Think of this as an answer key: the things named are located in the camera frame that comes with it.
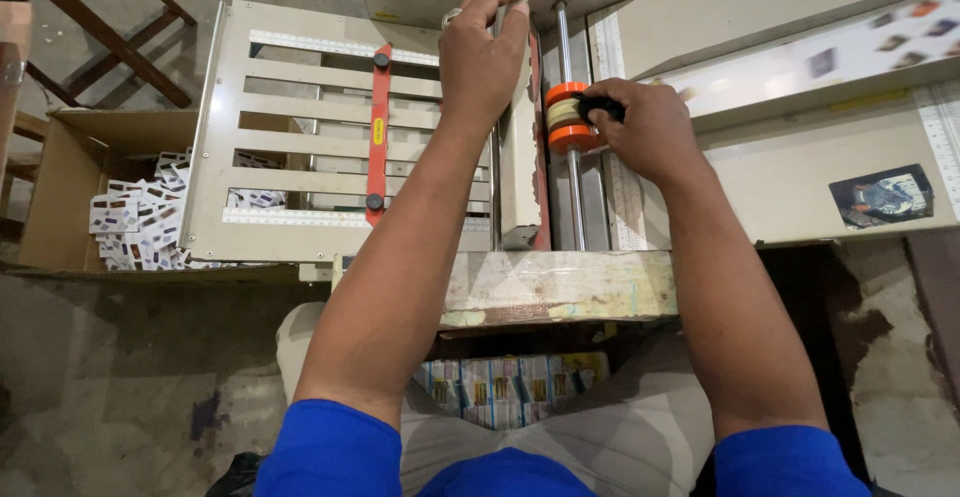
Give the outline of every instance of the wooden board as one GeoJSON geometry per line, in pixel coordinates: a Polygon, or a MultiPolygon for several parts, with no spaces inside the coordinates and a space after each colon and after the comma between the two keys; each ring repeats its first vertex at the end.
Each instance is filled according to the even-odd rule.
{"type": "MultiPolygon", "coordinates": [[[[334,258],[333,289],[345,258],[334,258]]],[[[676,315],[666,251],[458,253],[440,328],[676,315]]]]}

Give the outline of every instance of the left hand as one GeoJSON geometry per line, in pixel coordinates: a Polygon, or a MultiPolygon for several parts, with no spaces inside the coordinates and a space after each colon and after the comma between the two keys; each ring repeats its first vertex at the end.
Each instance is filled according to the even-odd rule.
{"type": "Polygon", "coordinates": [[[516,1],[463,0],[463,11],[439,37],[442,116],[484,139],[510,104],[521,77],[530,8],[521,2],[507,12],[499,37],[491,36],[487,27],[498,7],[516,1]]]}

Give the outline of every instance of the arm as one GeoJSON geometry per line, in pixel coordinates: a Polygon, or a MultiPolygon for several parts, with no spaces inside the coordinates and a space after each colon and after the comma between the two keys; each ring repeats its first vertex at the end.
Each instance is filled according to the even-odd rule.
{"type": "Polygon", "coordinates": [[[521,73],[529,10],[465,0],[439,39],[443,114],[416,167],[319,319],[294,401],[334,400],[400,428],[403,392],[444,309],[480,153],[521,73]]]}
{"type": "Polygon", "coordinates": [[[672,86],[622,79],[585,93],[627,108],[623,124],[604,110],[590,118],[624,165],[663,193],[680,319],[717,441],[774,426],[828,429],[804,345],[697,146],[687,105],[672,86]]]}

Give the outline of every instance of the machine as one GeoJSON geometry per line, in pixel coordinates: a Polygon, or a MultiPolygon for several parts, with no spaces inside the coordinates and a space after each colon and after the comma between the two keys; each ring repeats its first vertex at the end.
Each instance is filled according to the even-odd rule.
{"type": "MultiPolygon", "coordinates": [[[[366,0],[371,19],[222,4],[179,244],[329,277],[436,127],[440,22],[460,1],[366,0]],[[290,131],[257,127],[263,116],[290,131]],[[231,207],[230,189],[287,205],[231,207]]],[[[684,97],[759,246],[960,221],[960,0],[529,1],[531,56],[477,165],[462,252],[670,248],[656,187],[552,93],[613,76],[684,97]]]]}

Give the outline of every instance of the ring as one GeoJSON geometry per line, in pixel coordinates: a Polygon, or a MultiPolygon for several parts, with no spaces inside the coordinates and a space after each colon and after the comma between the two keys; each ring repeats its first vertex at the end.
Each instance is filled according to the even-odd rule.
{"type": "Polygon", "coordinates": [[[439,20],[439,29],[447,30],[447,27],[450,26],[450,22],[453,21],[453,18],[462,14],[464,10],[460,8],[453,8],[452,10],[446,12],[442,19],[439,20]]]}

